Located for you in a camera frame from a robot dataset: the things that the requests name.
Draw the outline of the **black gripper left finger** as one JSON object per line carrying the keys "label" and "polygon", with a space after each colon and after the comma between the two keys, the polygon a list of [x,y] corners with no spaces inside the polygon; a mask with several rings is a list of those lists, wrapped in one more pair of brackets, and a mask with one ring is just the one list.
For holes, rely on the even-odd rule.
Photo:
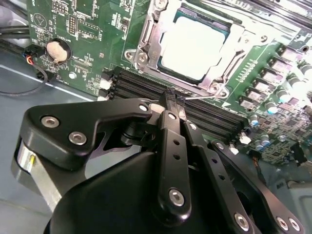
{"label": "black gripper left finger", "polygon": [[136,145],[160,161],[153,198],[166,219],[187,219],[191,196],[183,97],[167,90],[159,100],[117,99],[36,106],[20,129],[19,165],[54,210],[72,187],[85,180],[89,159]]}

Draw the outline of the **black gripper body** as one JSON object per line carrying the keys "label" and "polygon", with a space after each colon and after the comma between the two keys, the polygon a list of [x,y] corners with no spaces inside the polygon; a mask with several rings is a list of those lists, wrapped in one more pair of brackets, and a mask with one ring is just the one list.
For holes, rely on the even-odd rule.
{"label": "black gripper body", "polygon": [[223,234],[211,205],[201,205],[200,172],[186,152],[191,196],[187,219],[166,219],[156,210],[160,161],[155,153],[138,153],[75,186],[60,200],[47,226],[50,234]]}

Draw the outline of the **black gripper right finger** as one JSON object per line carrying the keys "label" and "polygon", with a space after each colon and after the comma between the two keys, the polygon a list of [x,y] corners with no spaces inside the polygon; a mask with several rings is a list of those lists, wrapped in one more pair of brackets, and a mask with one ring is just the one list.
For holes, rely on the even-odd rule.
{"label": "black gripper right finger", "polygon": [[183,123],[190,158],[200,172],[201,205],[211,205],[212,190],[217,223],[224,234],[303,234],[301,222],[280,202],[257,176],[243,166],[224,143],[207,143],[200,129],[188,120]]}

